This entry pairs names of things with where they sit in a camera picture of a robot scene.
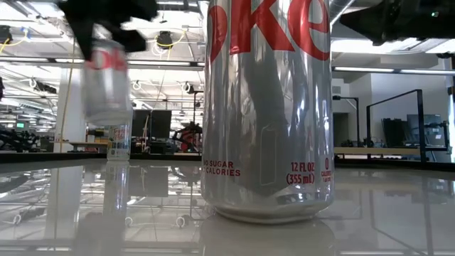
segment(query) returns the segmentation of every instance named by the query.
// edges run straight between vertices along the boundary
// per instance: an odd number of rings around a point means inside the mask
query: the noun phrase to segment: ceiling
[[[18,113],[6,115],[7,110],[27,111],[26,116],[32,118],[35,115],[33,112],[37,111],[36,108],[47,114],[51,121],[55,120],[53,113],[58,107],[56,95],[33,89],[34,80],[37,80],[58,90],[60,71],[62,68],[70,67],[69,62],[73,55],[71,30],[65,22],[63,12],[54,2],[0,1],[0,25],[12,27],[13,44],[22,41],[17,45],[5,47],[0,54],[0,76],[4,79],[7,97],[0,104],[0,114],[3,114],[0,115],[0,120],[10,117],[23,118],[18,116]],[[377,3],[378,0],[359,0],[354,3],[351,10]],[[133,19],[123,24],[124,28],[137,29],[142,33],[147,38],[149,46],[148,51],[129,55],[132,100],[142,108],[163,109],[167,106],[168,109],[176,110],[176,113],[183,110],[185,114],[176,119],[174,128],[181,127],[179,122],[188,122],[193,115],[193,96],[185,93],[182,85],[189,83],[197,90],[203,90],[205,83],[203,14],[207,11],[208,2],[193,0],[189,1],[189,4],[190,11],[179,11],[179,6],[183,6],[183,2],[178,0],[162,2],[160,3],[162,11],[155,20]],[[170,51],[157,47],[155,38],[160,31],[170,31],[173,42],[178,42]],[[109,37],[108,32],[102,27],[97,27],[94,35],[98,38]],[[398,65],[401,68],[429,68],[437,59],[434,55],[424,52],[444,42],[446,41],[422,43],[409,39],[394,45],[372,48],[371,43],[364,37],[337,23],[332,31],[333,65],[350,67]],[[75,58],[81,59],[77,45],[75,52]],[[349,75],[334,74],[337,78],[348,78]],[[49,98],[46,100],[30,98],[43,95]],[[168,99],[168,102],[156,101],[157,99]],[[197,96],[197,101],[203,103],[202,95]],[[197,121],[201,122],[201,110],[198,110],[196,116]]]

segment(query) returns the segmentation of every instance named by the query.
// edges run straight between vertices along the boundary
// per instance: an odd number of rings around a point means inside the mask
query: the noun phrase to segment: silver soda can
[[[82,100],[86,119],[98,126],[124,124],[132,111],[128,66],[123,46],[96,40],[92,60],[82,72]]]
[[[212,0],[202,193],[253,223],[307,219],[333,201],[327,0]]]
[[[109,126],[107,142],[108,161],[128,161],[131,151],[131,121]]]

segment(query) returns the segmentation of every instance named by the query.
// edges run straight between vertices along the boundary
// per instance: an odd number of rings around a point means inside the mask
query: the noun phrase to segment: red coke logo
[[[257,25],[266,41],[273,50],[295,51],[291,41],[287,38],[282,27],[278,24],[270,7],[277,0],[263,0],[251,12],[251,0],[231,1],[230,24],[230,54],[249,53],[251,51],[251,29]],[[292,39],[305,53],[318,60],[328,60],[330,51],[319,50],[311,39],[311,30],[330,33],[329,19],[326,5],[323,0],[314,0],[322,9],[322,22],[313,23],[309,20],[310,4],[312,0],[291,0],[288,10],[287,25]],[[213,6],[208,15],[212,18],[212,49],[210,62],[213,62],[220,53],[228,33],[228,16],[221,6]]]
[[[113,68],[119,71],[127,70],[127,62],[124,54],[119,49],[112,49],[112,54],[109,51],[102,49],[94,49],[92,51],[92,60],[86,61],[88,68],[94,70],[104,70]]]

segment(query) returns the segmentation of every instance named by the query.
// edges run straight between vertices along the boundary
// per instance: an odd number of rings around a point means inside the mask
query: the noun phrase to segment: diet coke can
[[[327,0],[212,0],[202,194],[254,223],[313,217],[333,201]]]
[[[82,72],[82,103],[86,120],[94,125],[117,125],[130,121],[128,65],[123,46],[115,41],[96,40],[92,60]]]

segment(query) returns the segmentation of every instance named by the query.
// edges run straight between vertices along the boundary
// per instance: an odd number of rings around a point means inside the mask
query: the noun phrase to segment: reflective table surface
[[[198,162],[0,171],[0,255],[455,255],[455,174],[336,169],[317,218],[251,225],[202,199]]]

